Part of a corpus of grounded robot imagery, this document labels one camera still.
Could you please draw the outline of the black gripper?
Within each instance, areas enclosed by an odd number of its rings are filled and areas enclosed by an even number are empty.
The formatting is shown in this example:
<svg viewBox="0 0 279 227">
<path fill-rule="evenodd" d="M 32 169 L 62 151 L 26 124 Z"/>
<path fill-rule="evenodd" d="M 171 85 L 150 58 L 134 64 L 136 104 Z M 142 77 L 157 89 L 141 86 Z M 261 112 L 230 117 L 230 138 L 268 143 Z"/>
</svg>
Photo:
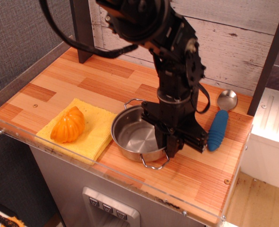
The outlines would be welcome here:
<svg viewBox="0 0 279 227">
<path fill-rule="evenodd" d="M 208 133 L 197 122 L 199 89 L 191 90 L 183 100 L 159 99 L 158 103 L 144 101 L 142 119 L 152 124 L 158 148 L 167 150 L 169 158 L 186 144 L 202 153 L 206 150 Z"/>
</svg>

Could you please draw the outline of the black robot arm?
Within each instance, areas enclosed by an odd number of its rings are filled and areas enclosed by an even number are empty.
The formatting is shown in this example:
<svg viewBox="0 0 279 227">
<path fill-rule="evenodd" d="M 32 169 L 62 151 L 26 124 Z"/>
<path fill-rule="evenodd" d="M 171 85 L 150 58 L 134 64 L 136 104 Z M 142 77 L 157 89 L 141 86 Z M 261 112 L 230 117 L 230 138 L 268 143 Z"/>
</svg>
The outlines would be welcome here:
<svg viewBox="0 0 279 227">
<path fill-rule="evenodd" d="M 142 118 L 154 126 L 158 146 L 169 157 L 184 145 L 205 151 L 208 133 L 195 118 L 198 95 L 207 94 L 200 83 L 205 66 L 195 30 L 168 0 L 100 0 L 98 5 L 107 11 L 114 33 L 153 56 L 159 102 L 142 102 Z"/>
</svg>

